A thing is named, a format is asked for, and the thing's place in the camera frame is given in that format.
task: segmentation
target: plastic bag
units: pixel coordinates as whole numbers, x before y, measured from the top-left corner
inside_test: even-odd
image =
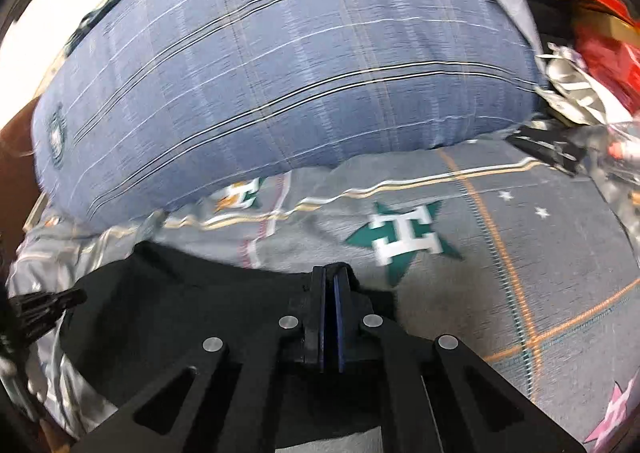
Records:
[[[640,48],[584,26],[575,26],[575,35],[575,48],[590,74],[635,115],[640,110]]]
[[[631,121],[631,113],[611,91],[589,75],[579,53],[564,46],[548,44],[552,54],[540,54],[548,64],[546,76],[562,95],[535,87],[560,120],[575,125],[599,125]]]
[[[570,140],[587,150],[580,166],[624,227],[640,266],[640,120],[586,126]]]

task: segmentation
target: blanket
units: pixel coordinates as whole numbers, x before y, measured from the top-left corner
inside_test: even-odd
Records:
[[[459,336],[590,450],[640,401],[640,279],[624,231],[588,177],[502,140],[255,177],[100,234],[47,208],[10,292],[67,289],[143,240],[271,271],[346,261],[364,287],[394,293],[407,332]],[[37,345],[43,397],[82,436],[115,407],[65,356],[59,331]],[[338,442],[380,451],[377,430]]]

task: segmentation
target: gray fabric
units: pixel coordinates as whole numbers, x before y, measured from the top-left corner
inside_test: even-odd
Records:
[[[541,79],[495,0],[122,0],[40,99],[36,170],[104,230],[255,175],[504,128]]]
[[[384,245],[398,240],[401,226],[379,225],[376,231],[388,237],[380,242],[372,227],[384,216],[382,207],[423,217],[412,226],[414,238],[401,242],[424,250],[383,263]],[[436,240],[416,242],[419,228]],[[370,246],[362,247],[367,238]],[[145,239],[279,271],[347,261],[366,287],[396,293],[408,332],[458,335],[580,440],[605,420],[615,382],[626,392],[626,406],[607,422],[618,423],[640,400],[640,386],[630,381],[640,365],[640,280],[625,232],[588,177],[570,179],[504,141],[293,170],[100,235],[47,208],[20,249],[10,291],[66,289]],[[406,258],[401,271],[398,263]],[[394,268],[402,274],[391,277]],[[114,408],[57,343],[56,332],[38,342],[47,408],[81,436]],[[375,432],[353,441],[362,447],[340,447],[379,451]],[[323,451],[324,445],[309,447],[316,449],[292,451]]]

